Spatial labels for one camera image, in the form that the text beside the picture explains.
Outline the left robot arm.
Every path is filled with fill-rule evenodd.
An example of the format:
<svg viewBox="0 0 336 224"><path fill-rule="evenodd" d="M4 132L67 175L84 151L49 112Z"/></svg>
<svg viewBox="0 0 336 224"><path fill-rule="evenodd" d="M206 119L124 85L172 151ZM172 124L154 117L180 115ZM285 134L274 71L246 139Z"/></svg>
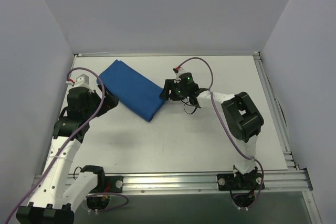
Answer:
<svg viewBox="0 0 336 224"><path fill-rule="evenodd" d="M101 166L86 165L75 183L66 188L74 157L89 130L89 122L115 108L119 99L105 86L98 95L86 83L75 84L67 94L67 105L54 125L51 146L41 178L28 193L27 206L16 211L19 223L73 223L75 211L91 193L105 188Z"/></svg>

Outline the blue surgical wrap cloth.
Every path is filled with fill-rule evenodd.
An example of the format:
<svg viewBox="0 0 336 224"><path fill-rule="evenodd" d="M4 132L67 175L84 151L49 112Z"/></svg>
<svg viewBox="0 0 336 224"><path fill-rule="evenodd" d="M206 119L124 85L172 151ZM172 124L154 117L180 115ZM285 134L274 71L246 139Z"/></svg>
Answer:
<svg viewBox="0 0 336 224"><path fill-rule="evenodd" d="M164 104L159 97L163 88L121 60L115 60L99 77L121 103L147 122Z"/></svg>

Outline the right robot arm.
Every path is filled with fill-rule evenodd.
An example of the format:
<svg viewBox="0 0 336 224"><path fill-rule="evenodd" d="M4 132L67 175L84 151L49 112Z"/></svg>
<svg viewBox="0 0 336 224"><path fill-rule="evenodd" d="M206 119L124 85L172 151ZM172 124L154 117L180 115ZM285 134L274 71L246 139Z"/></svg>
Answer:
<svg viewBox="0 0 336 224"><path fill-rule="evenodd" d="M256 142L264 119L246 92L223 94L200 88L190 72L166 79L160 98L164 101L185 101L197 109L213 109L228 139L238 152L233 182L244 189L257 171Z"/></svg>

